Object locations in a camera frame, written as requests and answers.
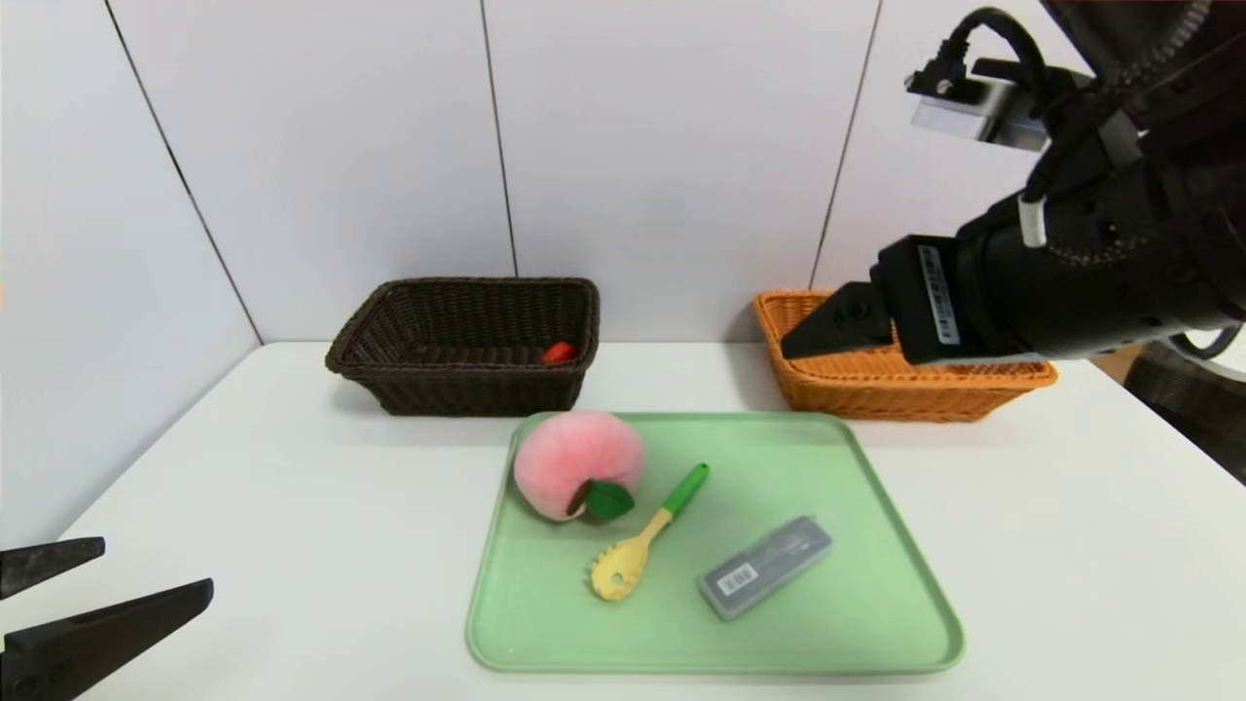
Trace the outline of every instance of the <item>green handle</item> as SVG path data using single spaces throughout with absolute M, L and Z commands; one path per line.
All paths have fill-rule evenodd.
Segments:
M 675 491 L 670 493 L 670 497 L 667 497 L 667 501 L 663 502 L 662 508 L 670 512 L 672 517 L 678 517 L 679 512 L 682 512 L 683 508 L 687 507 L 689 502 L 692 502 L 693 494 L 697 494 L 697 491 L 700 489 L 701 483 L 705 482 L 705 478 L 708 477 L 709 477 L 709 466 L 706 466 L 705 463 L 701 463 L 695 468 L 693 468 L 692 472 L 688 473 L 688 477 L 684 478 L 684 482 L 680 482 L 679 487 L 677 487 Z

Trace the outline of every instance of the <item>black cable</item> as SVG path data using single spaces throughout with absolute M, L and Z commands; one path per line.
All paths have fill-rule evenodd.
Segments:
M 1224 354 L 1225 350 L 1234 344 L 1234 340 L 1237 337 L 1237 334 L 1241 332 L 1241 329 L 1242 324 L 1221 329 L 1220 335 L 1217 335 L 1216 339 L 1212 340 L 1206 347 L 1199 347 L 1192 340 L 1186 337 L 1184 332 L 1170 335 L 1169 342 L 1171 342 L 1172 347 L 1175 347 L 1182 356 L 1189 356 L 1200 361 L 1210 361 Z
M 1030 93 L 1034 96 L 1034 110 L 1037 113 L 1043 113 L 1052 102 L 1052 88 L 1047 82 L 1047 62 L 1034 37 L 1008 12 L 998 7 L 978 7 L 966 15 L 948 35 L 947 41 L 939 46 L 939 59 L 963 62 L 964 55 L 969 51 L 969 32 L 979 26 L 994 31 L 1012 46 L 1017 54 L 1017 62 L 1025 71 Z
M 1075 152 L 1077 147 L 1087 137 L 1099 131 L 1104 122 L 1116 113 L 1125 98 L 1129 97 L 1140 83 L 1149 80 L 1155 72 L 1176 55 L 1185 46 L 1186 41 L 1199 31 L 1207 19 L 1212 0 L 1190 0 L 1181 9 L 1181 12 L 1169 25 L 1159 40 L 1146 51 L 1143 51 L 1129 65 L 1108 78 L 1099 95 L 1093 97 L 1090 103 L 1073 115 L 1060 133 L 1055 134 L 1052 144 L 1038 159 L 1034 169 L 1030 171 L 1025 181 L 1025 189 L 1022 192 L 1022 200 L 1039 202 L 1047 195 L 1052 182 L 1059 173 L 1060 167 Z

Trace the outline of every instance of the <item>gray case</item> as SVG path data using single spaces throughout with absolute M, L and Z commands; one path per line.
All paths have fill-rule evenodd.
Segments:
M 697 580 L 723 620 L 731 620 L 826 557 L 831 537 L 800 517 Z

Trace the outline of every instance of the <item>brown wicker basket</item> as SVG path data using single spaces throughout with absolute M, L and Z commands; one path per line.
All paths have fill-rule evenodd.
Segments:
M 346 321 L 325 366 L 397 416 L 566 411 L 597 355 L 599 305 L 597 286 L 581 278 L 388 281 Z M 578 356 L 543 366 L 558 340 Z
M 850 420 L 974 422 L 1057 380 L 1049 364 L 915 367 L 896 344 L 785 361 L 780 339 L 827 295 L 801 289 L 766 291 L 754 300 L 770 345 L 770 364 L 792 410 Z

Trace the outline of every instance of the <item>barcode label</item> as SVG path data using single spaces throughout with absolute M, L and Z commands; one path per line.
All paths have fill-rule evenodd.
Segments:
M 758 579 L 758 570 L 754 570 L 753 565 L 744 563 L 739 568 L 726 573 L 725 578 L 718 580 L 718 588 L 723 590 L 723 596 L 730 596 L 755 579 Z
M 934 314 L 934 330 L 938 332 L 939 342 L 959 345 L 961 329 L 956 325 L 952 294 L 947 289 L 947 278 L 943 275 L 943 260 L 938 256 L 938 248 L 918 245 L 917 254 L 922 259 L 922 275 L 926 278 L 926 293 L 931 298 L 931 313 Z

